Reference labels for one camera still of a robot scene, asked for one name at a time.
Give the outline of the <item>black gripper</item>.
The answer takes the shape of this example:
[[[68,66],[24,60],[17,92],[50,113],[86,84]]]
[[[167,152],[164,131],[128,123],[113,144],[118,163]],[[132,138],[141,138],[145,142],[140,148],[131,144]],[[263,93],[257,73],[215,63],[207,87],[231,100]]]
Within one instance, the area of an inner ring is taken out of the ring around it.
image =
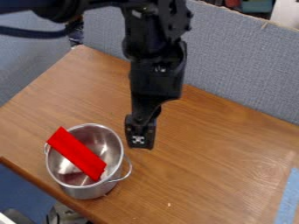
[[[132,114],[125,116],[125,141],[129,148],[155,147],[155,112],[163,103],[181,96],[184,57],[133,59],[129,87]]]

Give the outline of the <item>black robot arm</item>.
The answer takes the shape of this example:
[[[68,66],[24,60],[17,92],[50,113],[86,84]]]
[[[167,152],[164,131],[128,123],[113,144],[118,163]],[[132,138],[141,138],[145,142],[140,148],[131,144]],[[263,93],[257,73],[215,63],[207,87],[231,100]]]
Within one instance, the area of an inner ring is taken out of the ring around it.
[[[185,0],[0,0],[0,15],[29,11],[64,23],[97,11],[106,25],[122,25],[121,48],[129,61],[131,113],[125,142],[132,148],[155,147],[161,106],[183,94],[187,66],[185,32],[192,11]]]

